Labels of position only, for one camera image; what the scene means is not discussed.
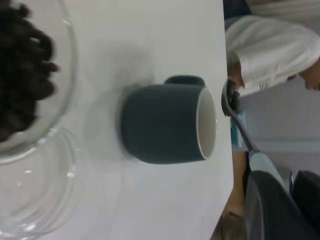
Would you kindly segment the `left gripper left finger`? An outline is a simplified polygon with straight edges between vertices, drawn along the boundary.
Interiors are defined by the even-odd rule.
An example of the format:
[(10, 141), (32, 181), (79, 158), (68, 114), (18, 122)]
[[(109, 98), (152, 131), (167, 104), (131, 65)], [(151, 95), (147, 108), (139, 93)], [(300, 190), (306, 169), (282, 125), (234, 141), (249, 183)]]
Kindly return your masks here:
[(317, 238), (282, 185), (264, 171), (252, 171), (248, 177), (244, 219), (248, 240)]

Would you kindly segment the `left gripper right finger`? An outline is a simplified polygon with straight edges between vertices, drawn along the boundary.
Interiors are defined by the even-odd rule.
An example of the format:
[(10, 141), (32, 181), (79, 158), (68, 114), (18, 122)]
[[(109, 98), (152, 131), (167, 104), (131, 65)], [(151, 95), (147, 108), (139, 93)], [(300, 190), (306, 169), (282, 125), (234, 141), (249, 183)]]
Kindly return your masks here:
[(299, 171), (295, 177), (292, 198), (312, 227), (320, 226), (320, 176)]

